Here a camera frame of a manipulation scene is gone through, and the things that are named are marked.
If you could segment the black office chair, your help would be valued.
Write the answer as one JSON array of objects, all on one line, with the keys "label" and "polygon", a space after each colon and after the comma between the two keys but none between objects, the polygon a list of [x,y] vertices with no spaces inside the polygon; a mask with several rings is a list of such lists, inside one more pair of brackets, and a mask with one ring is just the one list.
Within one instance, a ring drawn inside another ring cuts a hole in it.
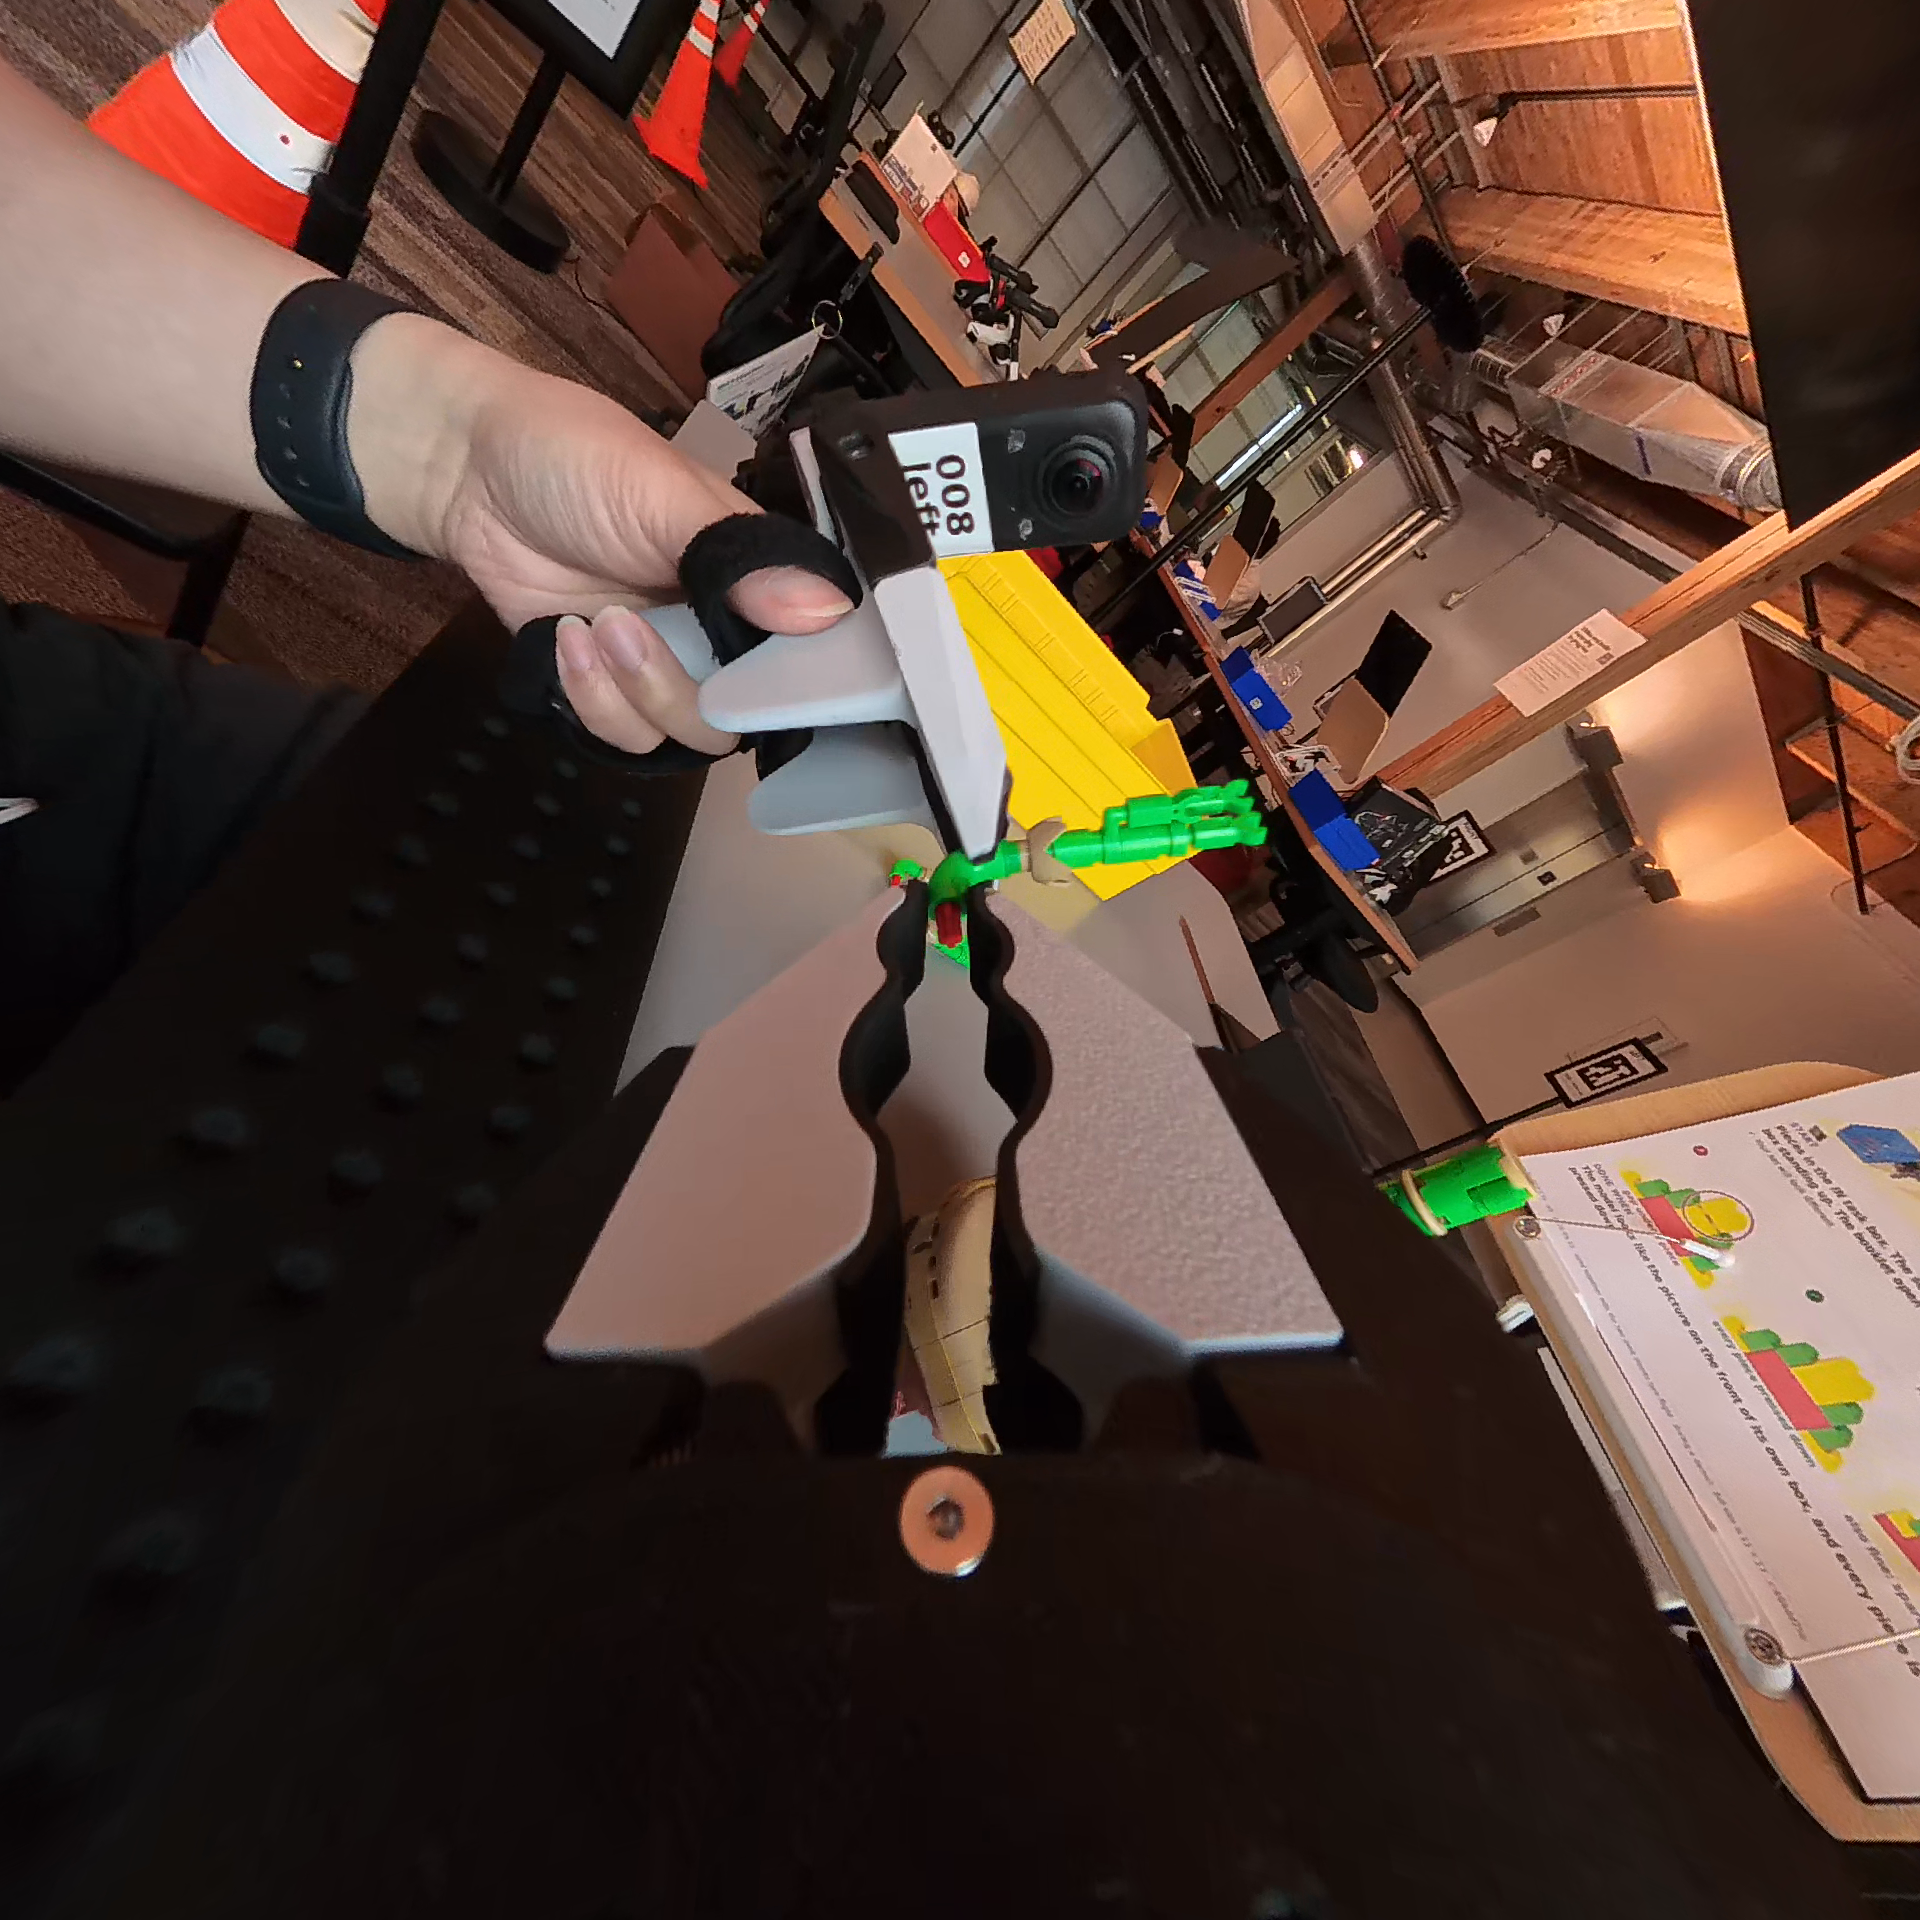
[{"label": "black office chair", "polygon": [[1373,1015],[1380,988],[1370,969],[1372,930],[1336,891],[1294,879],[1271,895],[1279,913],[1268,972],[1282,979],[1311,975],[1358,1015]]}]

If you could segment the black wrist watch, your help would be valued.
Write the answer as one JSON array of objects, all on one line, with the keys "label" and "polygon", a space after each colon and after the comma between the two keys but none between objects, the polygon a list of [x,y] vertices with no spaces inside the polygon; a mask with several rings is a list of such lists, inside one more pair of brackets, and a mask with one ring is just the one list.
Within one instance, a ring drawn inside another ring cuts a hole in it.
[{"label": "black wrist watch", "polygon": [[255,466],[277,499],[324,537],[388,559],[421,556],[367,514],[347,442],[352,353],[372,325],[414,313],[352,278],[298,285],[262,326],[247,397]]}]

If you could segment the lego bamboo plant model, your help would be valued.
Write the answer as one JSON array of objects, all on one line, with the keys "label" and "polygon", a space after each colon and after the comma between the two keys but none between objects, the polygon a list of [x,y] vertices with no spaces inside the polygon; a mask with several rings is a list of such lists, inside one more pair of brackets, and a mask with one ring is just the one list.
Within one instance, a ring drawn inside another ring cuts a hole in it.
[{"label": "lego bamboo plant model", "polygon": [[907,1227],[903,1370],[943,1447],[986,1457],[1077,1444],[1147,1380],[1332,1356],[1351,1332],[1335,1282],[1358,1305],[1421,1305],[1412,1251],[1454,1255],[1458,1234],[1430,1237],[1403,1188],[1335,1181],[1315,1262],[1234,1135],[1175,1173],[1024,1145]]}]

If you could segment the black panel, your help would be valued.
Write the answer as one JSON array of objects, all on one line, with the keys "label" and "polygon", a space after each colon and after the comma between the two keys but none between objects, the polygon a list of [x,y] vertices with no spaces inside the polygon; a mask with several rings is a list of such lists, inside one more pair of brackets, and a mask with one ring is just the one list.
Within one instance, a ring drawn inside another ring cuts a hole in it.
[{"label": "black panel", "polygon": [[1792,524],[1918,446],[1918,5],[1690,2]]}]

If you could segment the black framed sign on stand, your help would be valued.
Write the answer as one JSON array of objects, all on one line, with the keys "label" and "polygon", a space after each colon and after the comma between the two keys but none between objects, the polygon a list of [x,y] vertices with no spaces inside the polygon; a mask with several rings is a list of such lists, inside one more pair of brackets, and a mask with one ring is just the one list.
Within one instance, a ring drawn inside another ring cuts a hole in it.
[{"label": "black framed sign on stand", "polygon": [[[658,58],[691,22],[693,5],[494,2],[492,10],[538,50],[535,77],[498,153],[453,117],[423,111],[414,157],[471,229],[525,268],[550,275],[568,252],[568,234],[522,183],[522,167],[562,83],[575,79],[613,111],[630,111]],[[344,131],[306,197],[294,252],[338,275],[352,270],[366,239],[371,201],[442,12],[442,2],[382,6]]]}]

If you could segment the green lego bamboo branch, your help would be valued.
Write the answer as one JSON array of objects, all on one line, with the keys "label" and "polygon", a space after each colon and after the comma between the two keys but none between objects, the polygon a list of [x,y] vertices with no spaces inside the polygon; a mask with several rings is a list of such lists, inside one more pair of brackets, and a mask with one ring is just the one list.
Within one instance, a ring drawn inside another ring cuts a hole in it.
[{"label": "green lego bamboo branch", "polygon": [[927,889],[927,946],[958,967],[970,963],[970,900],[1008,878],[1028,875],[1062,885],[1090,868],[1136,868],[1223,849],[1261,849],[1267,821],[1247,782],[1189,787],[1175,795],[1132,798],[1106,806],[1098,827],[1044,821],[996,851],[972,860],[946,854],[933,871],[901,860],[890,887],[922,883]]}]

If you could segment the yellow plastic bin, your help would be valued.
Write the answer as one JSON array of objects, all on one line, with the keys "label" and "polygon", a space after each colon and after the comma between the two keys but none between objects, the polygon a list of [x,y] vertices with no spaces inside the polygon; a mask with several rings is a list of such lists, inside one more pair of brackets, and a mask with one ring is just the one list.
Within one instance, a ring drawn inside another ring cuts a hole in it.
[{"label": "yellow plastic bin", "polygon": [[1111,806],[1194,783],[1170,719],[1028,556],[940,569],[998,726],[1015,827],[1090,829]]}]

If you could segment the brown cardboard box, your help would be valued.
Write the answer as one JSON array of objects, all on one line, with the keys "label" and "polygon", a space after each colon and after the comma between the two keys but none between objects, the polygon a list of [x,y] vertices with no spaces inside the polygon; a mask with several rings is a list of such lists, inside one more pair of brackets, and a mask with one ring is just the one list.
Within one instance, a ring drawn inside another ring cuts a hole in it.
[{"label": "brown cardboard box", "polygon": [[643,211],[602,301],[646,349],[686,399],[706,396],[702,353],[717,330],[739,278],[693,222],[693,201],[666,191]]}]

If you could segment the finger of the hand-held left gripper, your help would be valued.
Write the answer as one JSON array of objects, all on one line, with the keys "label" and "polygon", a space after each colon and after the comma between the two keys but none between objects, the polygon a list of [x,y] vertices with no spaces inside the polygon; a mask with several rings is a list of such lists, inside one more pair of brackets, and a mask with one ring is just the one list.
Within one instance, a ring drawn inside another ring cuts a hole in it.
[{"label": "finger of the hand-held left gripper", "polygon": [[933,565],[872,590],[893,646],[922,782],[946,851],[988,860],[1005,835],[1013,775],[946,579]]}]

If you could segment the fiducial marker sign on stand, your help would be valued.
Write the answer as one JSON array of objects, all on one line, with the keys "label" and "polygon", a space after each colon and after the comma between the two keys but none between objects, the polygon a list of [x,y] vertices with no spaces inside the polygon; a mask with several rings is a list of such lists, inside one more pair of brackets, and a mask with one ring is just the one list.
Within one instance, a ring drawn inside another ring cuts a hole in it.
[{"label": "fiducial marker sign on stand", "polygon": [[1587,1109],[1605,1098],[1639,1091],[1668,1075],[1668,1037],[1661,1029],[1607,1042],[1544,1069],[1544,1084],[1564,1109]]}]

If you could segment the large orange traffic cone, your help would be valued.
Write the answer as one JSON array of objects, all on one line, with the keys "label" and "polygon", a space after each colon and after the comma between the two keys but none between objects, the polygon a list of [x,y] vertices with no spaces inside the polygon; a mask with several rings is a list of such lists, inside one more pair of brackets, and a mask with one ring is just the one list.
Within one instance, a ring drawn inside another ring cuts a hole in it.
[{"label": "large orange traffic cone", "polygon": [[382,2],[221,2],[87,129],[194,201],[293,249],[382,13]]}]

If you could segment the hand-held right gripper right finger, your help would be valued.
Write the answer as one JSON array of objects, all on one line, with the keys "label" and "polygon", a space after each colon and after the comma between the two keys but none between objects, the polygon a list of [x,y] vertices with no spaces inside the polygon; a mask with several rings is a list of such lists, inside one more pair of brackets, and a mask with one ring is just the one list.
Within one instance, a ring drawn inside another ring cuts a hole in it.
[{"label": "hand-held right gripper right finger", "polygon": [[1344,1327],[1202,1050],[1016,903],[970,895],[983,1071],[1010,1116],[992,1220],[1004,1451],[1069,1451],[1124,1387]]}]

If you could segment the open laptop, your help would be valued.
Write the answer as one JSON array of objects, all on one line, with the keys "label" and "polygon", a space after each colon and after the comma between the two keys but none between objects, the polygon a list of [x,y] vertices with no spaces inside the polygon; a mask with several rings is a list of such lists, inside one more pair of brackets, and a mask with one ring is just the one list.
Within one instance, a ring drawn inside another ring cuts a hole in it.
[{"label": "open laptop", "polygon": [[1320,701],[1311,746],[1325,749],[1324,773],[1342,793],[1363,783],[1407,687],[1421,674],[1430,642],[1399,611],[1390,611],[1358,667]]}]

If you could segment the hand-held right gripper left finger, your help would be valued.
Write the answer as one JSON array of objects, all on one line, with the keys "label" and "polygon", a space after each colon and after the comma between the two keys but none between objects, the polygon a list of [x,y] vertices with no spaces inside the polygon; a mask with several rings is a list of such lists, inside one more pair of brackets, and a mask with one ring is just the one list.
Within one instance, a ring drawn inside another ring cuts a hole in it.
[{"label": "hand-held right gripper left finger", "polygon": [[924,969],[925,885],[906,879],[709,1026],[544,1334],[550,1359],[762,1386],[803,1444],[882,1451],[906,1223],[877,1117]]}]

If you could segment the person's left hand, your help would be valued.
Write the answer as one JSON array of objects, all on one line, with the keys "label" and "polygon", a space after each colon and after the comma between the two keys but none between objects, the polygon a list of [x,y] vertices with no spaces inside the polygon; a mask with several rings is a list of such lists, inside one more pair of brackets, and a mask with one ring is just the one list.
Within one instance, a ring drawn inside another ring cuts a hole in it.
[{"label": "person's left hand", "polygon": [[588,733],[735,749],[646,614],[684,601],[693,537],[754,510],[731,484],[615,399],[414,316],[352,349],[344,431],[387,537],[458,567],[510,630],[557,619],[546,653]]}]

